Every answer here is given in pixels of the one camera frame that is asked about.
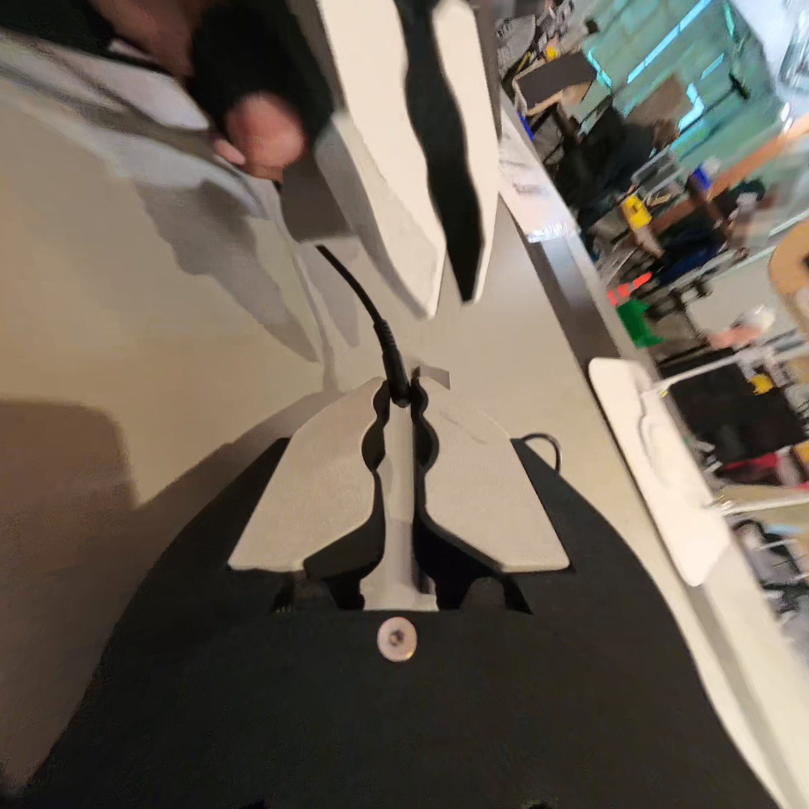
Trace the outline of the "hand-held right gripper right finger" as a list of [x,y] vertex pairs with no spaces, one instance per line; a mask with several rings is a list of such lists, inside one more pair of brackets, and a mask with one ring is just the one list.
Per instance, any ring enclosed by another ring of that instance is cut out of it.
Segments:
[[420,584],[464,598],[494,579],[514,598],[515,577],[571,562],[512,439],[429,367],[411,381],[413,555]]

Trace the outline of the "orange traffic cone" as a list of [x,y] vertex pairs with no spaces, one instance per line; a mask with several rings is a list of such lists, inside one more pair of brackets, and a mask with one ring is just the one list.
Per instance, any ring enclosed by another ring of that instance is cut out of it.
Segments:
[[629,281],[622,281],[608,290],[608,300],[617,308],[629,301],[652,278],[653,274],[646,271]]

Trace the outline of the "person's left hand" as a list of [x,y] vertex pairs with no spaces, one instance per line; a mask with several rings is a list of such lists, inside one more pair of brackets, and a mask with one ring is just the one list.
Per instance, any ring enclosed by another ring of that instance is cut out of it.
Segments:
[[[194,73],[192,35],[214,2],[96,2],[116,32],[153,56],[175,78]],[[305,152],[306,139],[297,114],[280,99],[257,93],[228,112],[223,134],[212,136],[219,157],[259,179],[281,181],[285,168]]]

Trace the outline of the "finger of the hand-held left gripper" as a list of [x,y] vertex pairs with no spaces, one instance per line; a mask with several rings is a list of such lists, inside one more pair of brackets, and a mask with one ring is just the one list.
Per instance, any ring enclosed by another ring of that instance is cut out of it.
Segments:
[[404,97],[460,299],[480,299],[499,188],[499,136],[469,2],[398,3]]
[[355,237],[420,319],[438,308],[446,239],[410,121],[404,36],[394,2],[288,2],[333,112],[285,174],[281,210],[304,244]]

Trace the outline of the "green plastic bin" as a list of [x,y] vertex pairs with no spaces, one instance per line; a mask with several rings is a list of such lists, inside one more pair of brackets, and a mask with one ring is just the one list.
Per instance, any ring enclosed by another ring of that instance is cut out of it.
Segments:
[[622,325],[628,333],[632,344],[637,349],[651,349],[665,342],[665,339],[653,331],[646,318],[649,305],[634,298],[627,299],[616,307]]

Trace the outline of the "white desk lamp stand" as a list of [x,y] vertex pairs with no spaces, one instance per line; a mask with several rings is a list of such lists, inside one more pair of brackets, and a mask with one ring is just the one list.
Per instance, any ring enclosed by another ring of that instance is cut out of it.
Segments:
[[616,445],[681,580],[692,588],[747,559],[689,448],[668,394],[637,362],[591,359],[588,376]]

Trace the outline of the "white paper sheet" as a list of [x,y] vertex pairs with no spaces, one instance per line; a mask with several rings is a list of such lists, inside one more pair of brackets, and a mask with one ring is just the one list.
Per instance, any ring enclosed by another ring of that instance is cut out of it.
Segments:
[[531,244],[569,238],[579,228],[507,96],[500,99],[500,196]]

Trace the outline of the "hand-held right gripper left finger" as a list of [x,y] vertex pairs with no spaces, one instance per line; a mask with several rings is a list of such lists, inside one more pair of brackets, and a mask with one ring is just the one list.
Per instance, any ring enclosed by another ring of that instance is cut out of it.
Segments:
[[388,384],[380,377],[306,421],[282,452],[228,566],[359,595],[385,550],[379,465],[387,423]]

